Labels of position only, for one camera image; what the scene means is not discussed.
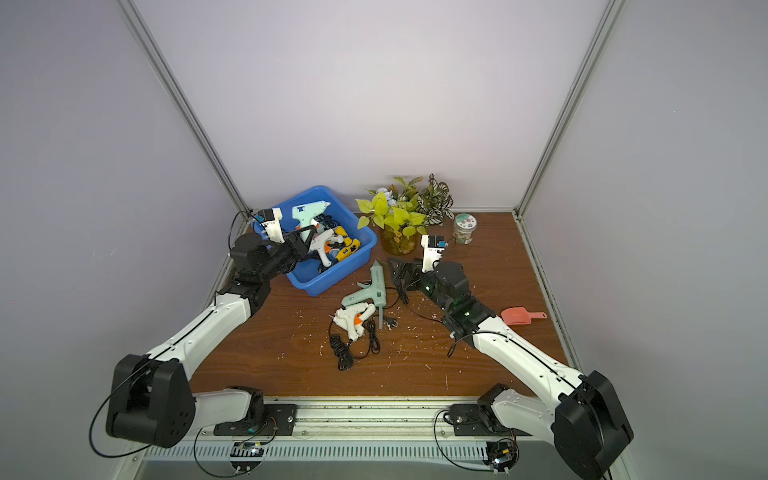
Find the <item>long mint glue gun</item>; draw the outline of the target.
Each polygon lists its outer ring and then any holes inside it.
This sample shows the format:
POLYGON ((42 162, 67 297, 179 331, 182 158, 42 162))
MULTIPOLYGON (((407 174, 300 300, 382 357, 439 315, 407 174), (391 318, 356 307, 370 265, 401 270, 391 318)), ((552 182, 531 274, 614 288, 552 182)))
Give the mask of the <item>long mint glue gun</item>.
POLYGON ((375 260, 370 268, 371 280, 368 283, 359 283, 360 290, 345 296, 341 304, 350 307, 354 304, 371 301, 378 309, 379 327, 383 326, 383 312, 387 304, 386 285, 382 265, 375 260))

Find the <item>yellow glue gun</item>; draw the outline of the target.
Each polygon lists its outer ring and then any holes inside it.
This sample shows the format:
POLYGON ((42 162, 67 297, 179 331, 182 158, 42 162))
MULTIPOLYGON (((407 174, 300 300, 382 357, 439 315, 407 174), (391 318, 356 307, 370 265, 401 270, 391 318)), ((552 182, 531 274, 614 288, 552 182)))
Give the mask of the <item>yellow glue gun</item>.
POLYGON ((342 226, 338 226, 334 229, 334 233, 337 236, 341 236, 340 241, 332 242, 331 257, 336 262, 341 262, 349 258, 352 254, 356 253, 360 247, 361 242, 359 239, 350 237, 346 230, 342 226))

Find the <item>white orange glue gun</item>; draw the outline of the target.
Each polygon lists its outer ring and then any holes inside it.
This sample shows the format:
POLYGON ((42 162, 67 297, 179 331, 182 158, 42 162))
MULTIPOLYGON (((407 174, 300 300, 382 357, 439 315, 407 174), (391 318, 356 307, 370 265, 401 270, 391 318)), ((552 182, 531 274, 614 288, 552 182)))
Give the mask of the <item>white orange glue gun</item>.
POLYGON ((333 323, 346 331, 348 339, 355 342, 364 334, 363 322, 376 311, 376 306, 369 302, 360 302, 338 309, 333 316, 333 323))

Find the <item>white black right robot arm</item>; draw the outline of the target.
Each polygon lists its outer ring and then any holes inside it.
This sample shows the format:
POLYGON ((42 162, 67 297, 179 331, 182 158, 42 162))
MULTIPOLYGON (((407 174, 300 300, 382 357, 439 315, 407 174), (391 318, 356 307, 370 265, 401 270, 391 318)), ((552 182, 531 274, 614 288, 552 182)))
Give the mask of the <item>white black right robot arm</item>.
POLYGON ((605 375, 584 374, 514 332, 473 294, 460 264, 438 261, 425 267, 394 258, 388 263, 399 292, 419 291, 440 308, 455 343, 495 360, 532 391, 526 397, 501 388, 481 397, 489 428, 518 429, 553 445, 582 479, 610 477, 634 432, 605 375))

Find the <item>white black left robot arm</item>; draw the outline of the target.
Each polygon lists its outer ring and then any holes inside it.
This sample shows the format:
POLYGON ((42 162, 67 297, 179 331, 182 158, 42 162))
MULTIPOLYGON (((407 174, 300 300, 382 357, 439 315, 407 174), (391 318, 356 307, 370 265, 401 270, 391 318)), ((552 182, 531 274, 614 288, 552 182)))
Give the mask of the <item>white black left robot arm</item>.
POLYGON ((218 425, 261 429, 266 411, 259 390, 228 387, 195 394, 190 381, 213 350, 264 305, 272 279, 309 256, 315 231, 313 226, 300 228, 280 242, 258 233, 238 237, 230 250, 234 277, 210 305, 167 341, 118 362, 105 402, 106 433, 169 448, 191 430, 218 425))

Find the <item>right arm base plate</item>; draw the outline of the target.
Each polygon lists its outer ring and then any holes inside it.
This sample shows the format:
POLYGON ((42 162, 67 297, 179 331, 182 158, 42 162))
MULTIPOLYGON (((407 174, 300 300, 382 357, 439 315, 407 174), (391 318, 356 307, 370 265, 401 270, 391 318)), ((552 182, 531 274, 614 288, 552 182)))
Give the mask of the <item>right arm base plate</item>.
POLYGON ((459 437, 505 436, 510 433, 508 428, 483 413, 477 404, 453 404, 443 414, 443 421, 459 437))

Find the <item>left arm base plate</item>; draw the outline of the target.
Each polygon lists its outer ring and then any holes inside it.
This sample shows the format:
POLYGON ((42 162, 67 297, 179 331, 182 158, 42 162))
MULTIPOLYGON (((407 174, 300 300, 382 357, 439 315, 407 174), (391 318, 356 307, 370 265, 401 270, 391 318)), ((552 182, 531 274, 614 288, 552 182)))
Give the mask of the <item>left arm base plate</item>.
POLYGON ((254 419, 220 423, 214 427, 214 436, 289 437, 297 420, 297 404, 265 404, 254 419))

